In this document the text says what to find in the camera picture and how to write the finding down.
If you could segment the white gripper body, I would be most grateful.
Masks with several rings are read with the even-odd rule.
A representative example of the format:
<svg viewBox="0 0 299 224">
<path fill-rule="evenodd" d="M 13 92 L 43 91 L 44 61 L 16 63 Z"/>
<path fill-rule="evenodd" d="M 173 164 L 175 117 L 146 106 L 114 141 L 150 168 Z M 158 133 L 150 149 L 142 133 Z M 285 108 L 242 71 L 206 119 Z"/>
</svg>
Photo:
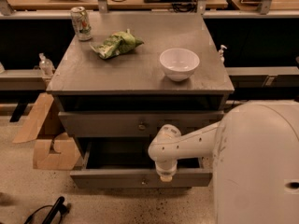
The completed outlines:
<svg viewBox="0 0 299 224">
<path fill-rule="evenodd" d="M 173 176 L 177 172 L 177 161 L 155 162 L 156 172 L 159 176 Z"/>
</svg>

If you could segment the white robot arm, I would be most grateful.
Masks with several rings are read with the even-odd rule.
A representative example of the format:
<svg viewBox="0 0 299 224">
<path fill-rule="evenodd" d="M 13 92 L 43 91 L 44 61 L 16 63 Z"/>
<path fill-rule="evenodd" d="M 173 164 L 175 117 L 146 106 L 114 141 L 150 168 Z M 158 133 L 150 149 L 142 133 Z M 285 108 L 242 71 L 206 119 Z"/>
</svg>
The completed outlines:
<svg viewBox="0 0 299 224">
<path fill-rule="evenodd" d="M 166 124 L 148 153 L 164 182 L 181 159 L 213 158 L 216 224 L 299 224 L 298 102 L 247 102 L 185 135 Z"/>
</svg>

